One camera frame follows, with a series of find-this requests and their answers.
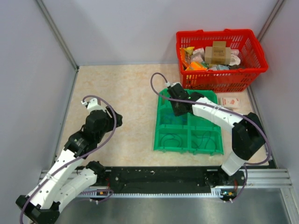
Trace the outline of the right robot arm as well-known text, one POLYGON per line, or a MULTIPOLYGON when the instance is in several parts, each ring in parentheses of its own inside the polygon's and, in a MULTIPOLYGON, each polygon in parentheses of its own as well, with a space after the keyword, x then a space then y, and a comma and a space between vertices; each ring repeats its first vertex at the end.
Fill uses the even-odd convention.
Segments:
POLYGON ((235 173, 266 143, 258 116, 254 113, 242 115, 225 109, 204 95, 189 94, 180 83, 167 83, 167 92, 176 116, 190 113, 209 120, 232 135, 232 152, 218 169, 218 179, 228 185, 235 173))

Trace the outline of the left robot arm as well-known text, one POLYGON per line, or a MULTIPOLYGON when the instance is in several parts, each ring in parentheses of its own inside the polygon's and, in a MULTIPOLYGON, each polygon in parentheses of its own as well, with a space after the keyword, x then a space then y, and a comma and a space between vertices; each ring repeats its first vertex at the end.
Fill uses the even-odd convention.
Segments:
POLYGON ((122 125, 122 116, 104 99, 87 95, 81 101, 88 110, 79 131, 72 134, 59 157, 38 185, 26 195, 20 195, 16 205, 21 213, 19 222, 27 216, 36 224, 53 224, 59 215, 86 188, 105 182, 103 166, 90 162, 71 181, 69 176, 92 153, 106 145, 122 125))

